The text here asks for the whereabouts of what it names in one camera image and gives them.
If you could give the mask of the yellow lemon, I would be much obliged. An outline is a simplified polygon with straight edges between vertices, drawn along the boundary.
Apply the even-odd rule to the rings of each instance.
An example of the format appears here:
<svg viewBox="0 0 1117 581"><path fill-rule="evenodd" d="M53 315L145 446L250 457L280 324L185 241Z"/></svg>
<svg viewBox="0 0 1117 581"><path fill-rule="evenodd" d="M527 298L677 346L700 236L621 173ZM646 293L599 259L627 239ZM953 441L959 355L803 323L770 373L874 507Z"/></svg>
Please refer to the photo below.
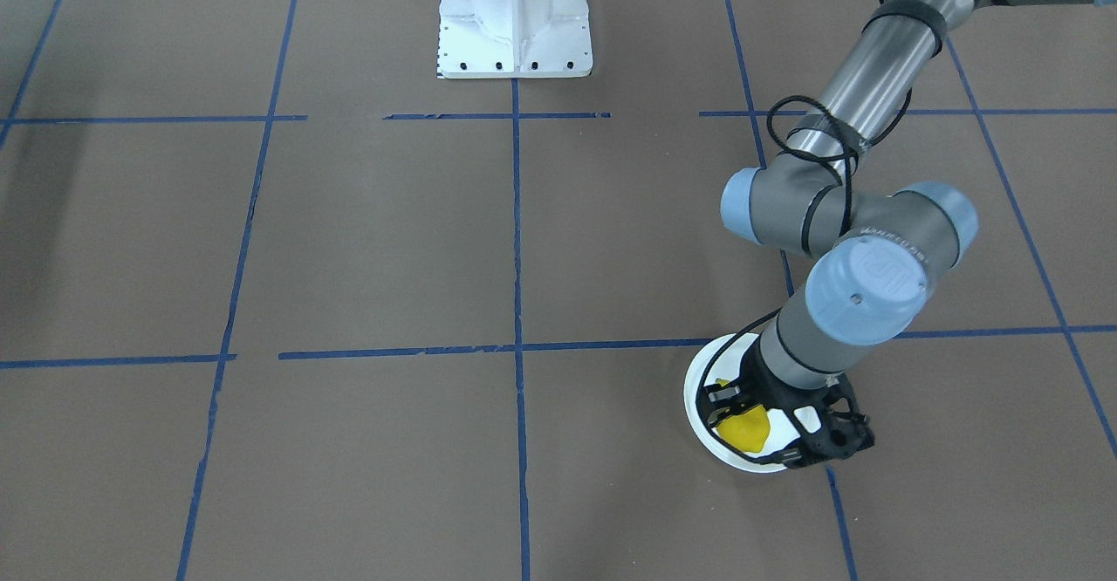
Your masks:
<svg viewBox="0 0 1117 581"><path fill-rule="evenodd" d="M714 417L715 434L731 448L758 456L771 434L768 410L739 387L734 389L737 393L731 396L729 403L719 407Z"/></svg>

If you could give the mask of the white plate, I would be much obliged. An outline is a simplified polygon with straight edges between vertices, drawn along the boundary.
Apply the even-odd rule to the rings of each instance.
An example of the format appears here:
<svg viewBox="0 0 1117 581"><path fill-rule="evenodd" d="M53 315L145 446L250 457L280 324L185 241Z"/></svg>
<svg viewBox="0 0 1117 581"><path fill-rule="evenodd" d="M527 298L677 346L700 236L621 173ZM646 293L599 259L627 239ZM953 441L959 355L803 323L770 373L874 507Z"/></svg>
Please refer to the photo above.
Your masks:
<svg viewBox="0 0 1117 581"><path fill-rule="evenodd" d="M701 387L710 385L718 381L731 382L741 375L741 363L751 343L757 341L758 334L746 333L741 339L731 344L718 359L710 372L706 372L706 366L714 361L714 355L723 344L731 341L731 334L723 335L701 347L690 362L682 380L682 406L697 439L719 460L726 463L734 469L753 474L775 474L786 472L787 467L782 463L761 463L758 459L765 458L779 450L785 450L791 442L801 441L802 435L795 429L795 425L802 425L806 434L817 434L821 430L820 410L817 407L798 407L792 410L792 415L782 413L775 407L768 407L767 427L761 427L762 434L767 434L764 445L758 447L758 451L736 450L727 447L731 439L723 438L718 431L710 431L703 423L699 415L697 399L701 394Z"/></svg>

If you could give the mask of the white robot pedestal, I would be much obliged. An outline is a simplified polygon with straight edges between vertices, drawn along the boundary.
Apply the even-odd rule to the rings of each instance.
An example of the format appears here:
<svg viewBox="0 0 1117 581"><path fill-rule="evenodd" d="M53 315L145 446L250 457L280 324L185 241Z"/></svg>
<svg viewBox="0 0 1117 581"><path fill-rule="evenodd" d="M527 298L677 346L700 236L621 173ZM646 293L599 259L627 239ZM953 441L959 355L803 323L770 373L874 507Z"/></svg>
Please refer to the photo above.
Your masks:
<svg viewBox="0 0 1117 581"><path fill-rule="evenodd" d="M439 2L439 78L583 78L593 66L589 0Z"/></svg>

